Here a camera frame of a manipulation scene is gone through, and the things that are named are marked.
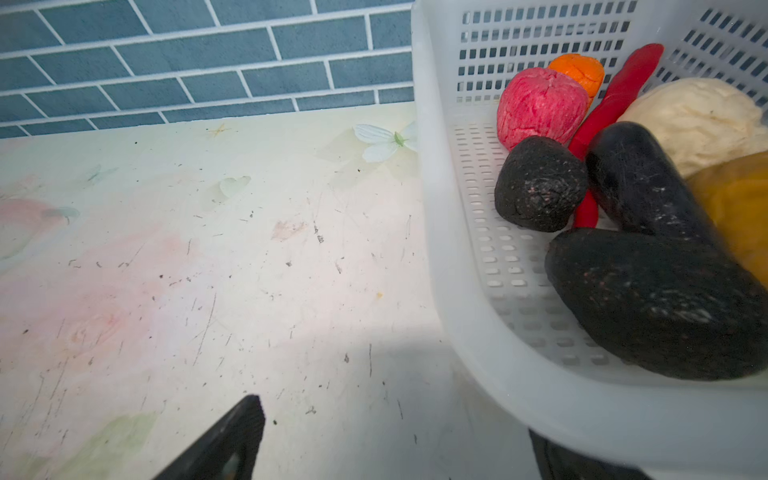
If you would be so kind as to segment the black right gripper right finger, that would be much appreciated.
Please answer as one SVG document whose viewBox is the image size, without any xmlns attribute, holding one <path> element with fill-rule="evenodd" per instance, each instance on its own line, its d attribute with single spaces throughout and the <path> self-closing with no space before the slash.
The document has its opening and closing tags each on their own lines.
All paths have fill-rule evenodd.
<svg viewBox="0 0 768 480">
<path fill-rule="evenodd" d="M 544 480 L 650 480 L 629 468 L 584 456 L 529 431 L 533 452 Z"/>
</svg>

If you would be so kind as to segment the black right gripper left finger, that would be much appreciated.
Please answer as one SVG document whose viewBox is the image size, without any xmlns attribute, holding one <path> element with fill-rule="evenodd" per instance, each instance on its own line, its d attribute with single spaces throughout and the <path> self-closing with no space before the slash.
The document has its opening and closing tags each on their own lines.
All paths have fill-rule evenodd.
<svg viewBox="0 0 768 480">
<path fill-rule="evenodd" d="M 265 424 L 260 397 L 246 395 L 155 479 L 251 479 Z"/>
</svg>

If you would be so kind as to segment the small black food ball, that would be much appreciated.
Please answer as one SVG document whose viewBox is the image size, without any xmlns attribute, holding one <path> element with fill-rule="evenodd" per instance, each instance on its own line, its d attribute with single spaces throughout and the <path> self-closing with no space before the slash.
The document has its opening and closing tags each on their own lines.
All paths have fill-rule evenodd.
<svg viewBox="0 0 768 480">
<path fill-rule="evenodd" d="M 508 154 L 494 188 L 499 216 L 540 232 L 568 224 L 588 189 L 586 164 L 557 141 L 532 136 Z"/>
</svg>

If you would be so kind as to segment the pink round food ball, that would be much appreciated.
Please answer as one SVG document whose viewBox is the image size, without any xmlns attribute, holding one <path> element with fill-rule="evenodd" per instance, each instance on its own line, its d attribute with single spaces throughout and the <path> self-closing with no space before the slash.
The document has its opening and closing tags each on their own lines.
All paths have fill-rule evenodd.
<svg viewBox="0 0 768 480">
<path fill-rule="evenodd" d="M 526 138 L 542 136 L 565 145 L 586 116 L 587 91 L 567 75 L 530 68 L 518 73 L 497 108 L 497 137 L 512 150 Z"/>
</svg>

